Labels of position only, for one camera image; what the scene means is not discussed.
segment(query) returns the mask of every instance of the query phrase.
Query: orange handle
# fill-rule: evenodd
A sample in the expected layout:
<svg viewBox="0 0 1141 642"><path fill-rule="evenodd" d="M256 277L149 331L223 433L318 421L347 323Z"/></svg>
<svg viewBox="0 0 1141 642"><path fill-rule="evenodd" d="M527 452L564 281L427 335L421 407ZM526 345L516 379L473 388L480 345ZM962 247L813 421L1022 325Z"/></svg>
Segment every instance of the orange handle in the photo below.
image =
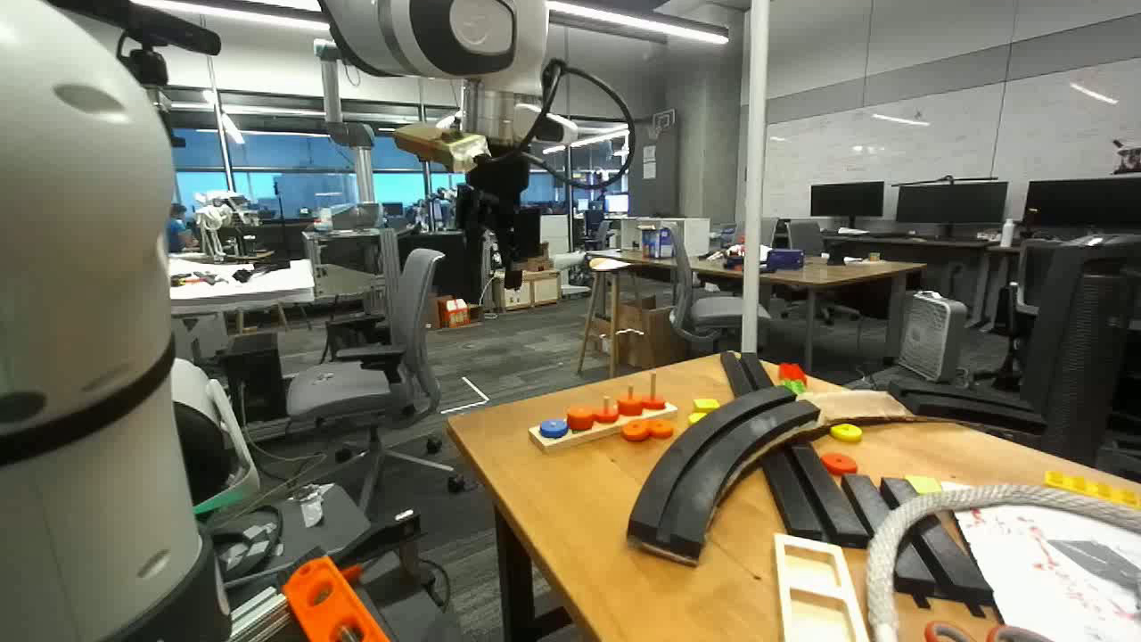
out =
<svg viewBox="0 0 1141 642"><path fill-rule="evenodd" d="M389 642L333 556L308 559L284 583L284 603L308 639Z"/></svg>

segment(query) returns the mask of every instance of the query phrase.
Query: stool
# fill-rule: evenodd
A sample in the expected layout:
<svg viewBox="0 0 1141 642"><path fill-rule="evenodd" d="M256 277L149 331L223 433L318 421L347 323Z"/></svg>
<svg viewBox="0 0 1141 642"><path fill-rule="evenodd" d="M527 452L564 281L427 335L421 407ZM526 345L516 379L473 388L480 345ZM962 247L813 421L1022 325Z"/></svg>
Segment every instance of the stool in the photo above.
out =
<svg viewBox="0 0 1141 642"><path fill-rule="evenodd" d="M592 292L589 292L589 316L584 316L584 329L583 329L583 351L577 351L577 375L584 367L584 355L598 342L611 342L611 379L616 375L616 338L619 335L638 335L646 338L646 316L641 316L641 292L638 281L631 287L631 299L638 310L635 325L619 323L619 306L623 306L623 260L592 260Z"/></svg>

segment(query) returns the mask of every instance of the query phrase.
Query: white paper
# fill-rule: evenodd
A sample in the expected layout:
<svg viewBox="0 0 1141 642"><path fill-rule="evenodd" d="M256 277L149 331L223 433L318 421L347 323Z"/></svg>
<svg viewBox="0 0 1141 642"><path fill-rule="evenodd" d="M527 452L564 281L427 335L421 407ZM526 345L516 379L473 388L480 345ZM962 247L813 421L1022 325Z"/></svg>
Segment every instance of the white paper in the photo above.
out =
<svg viewBox="0 0 1141 642"><path fill-rule="evenodd" d="M996 507L956 513L1006 626L1068 642L1141 639L1141 540L1059 512ZM1119 583L1076 563L1068 546L1113 550L1134 577Z"/></svg>

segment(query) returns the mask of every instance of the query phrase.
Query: chair wheel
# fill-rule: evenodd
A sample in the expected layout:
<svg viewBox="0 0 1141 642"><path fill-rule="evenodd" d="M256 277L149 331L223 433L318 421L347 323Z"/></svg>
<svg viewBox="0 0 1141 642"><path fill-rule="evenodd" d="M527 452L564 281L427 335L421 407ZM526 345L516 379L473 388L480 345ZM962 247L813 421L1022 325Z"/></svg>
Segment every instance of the chair wheel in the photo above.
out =
<svg viewBox="0 0 1141 642"><path fill-rule="evenodd" d="M466 483L460 475L451 477L451 494L460 496Z"/></svg>

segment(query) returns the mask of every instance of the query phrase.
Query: gray floor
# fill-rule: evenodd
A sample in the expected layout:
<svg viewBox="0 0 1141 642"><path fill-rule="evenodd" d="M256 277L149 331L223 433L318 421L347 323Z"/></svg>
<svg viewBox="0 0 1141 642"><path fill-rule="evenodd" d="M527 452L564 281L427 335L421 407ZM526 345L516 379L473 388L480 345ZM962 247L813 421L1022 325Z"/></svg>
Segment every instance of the gray floor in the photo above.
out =
<svg viewBox="0 0 1141 642"><path fill-rule="evenodd" d="M537 310L509 310L486 317L470 329L432 331L432 367L445 384L445 407L470 402L473 398L460 379L480 384L491 402L509 402L554 388L571 388L603 379L603 362L589 375L573 375L583 342L584 299L564 299ZM284 375L318 362L321 325L294 325L281 335ZM879 375L883 351L881 323L835 323L817 331L817 375L832 383L857 383ZM773 316L772 362L803 358L803 317ZM1001 362L1001 342L988 335L969 335L962 351L968 367L996 367ZM426 436L442 436L445 421L432 417L411 433L389 438L389 447L421 449ZM309 438L309 444L266 444L261 452L334 452L347 438ZM455 449L445 444L440 452L455 465ZM498 587L496 587L496 540L488 496L470 483L466 494L451 496L445 477L434 470L391 465L383 470L383 494L373 518L415 507L426 521L421 553L451 570L452 610L460 617L465 639L498 639Z"/></svg>

